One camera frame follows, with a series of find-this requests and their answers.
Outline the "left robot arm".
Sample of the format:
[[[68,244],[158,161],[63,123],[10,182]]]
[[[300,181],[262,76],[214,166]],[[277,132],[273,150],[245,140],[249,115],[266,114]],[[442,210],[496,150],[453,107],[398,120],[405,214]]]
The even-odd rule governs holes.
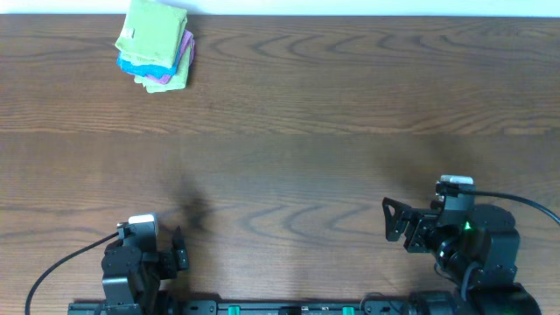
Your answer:
[[[180,227],[172,234],[171,248],[157,249],[154,222],[126,223],[117,229],[118,240],[109,244],[101,261],[105,301],[96,314],[169,314],[182,312],[182,304],[160,290],[163,280],[174,279],[189,268],[186,243]]]

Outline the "green microfiber cloth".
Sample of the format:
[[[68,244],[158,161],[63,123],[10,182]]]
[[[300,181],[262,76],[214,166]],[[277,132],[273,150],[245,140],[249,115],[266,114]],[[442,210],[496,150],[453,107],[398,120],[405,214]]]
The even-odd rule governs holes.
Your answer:
[[[186,21],[187,9],[132,0],[115,47],[123,60],[134,65],[172,67]]]

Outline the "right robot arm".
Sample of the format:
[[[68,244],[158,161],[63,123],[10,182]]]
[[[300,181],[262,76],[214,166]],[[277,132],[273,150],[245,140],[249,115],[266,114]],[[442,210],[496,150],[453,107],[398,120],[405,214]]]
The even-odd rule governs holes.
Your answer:
[[[404,314],[536,315],[536,300],[515,281],[521,237],[513,215],[477,205],[458,194],[417,209],[394,199],[382,202],[386,238],[403,237],[410,253],[430,253],[455,283],[453,293],[421,291],[409,296]]]

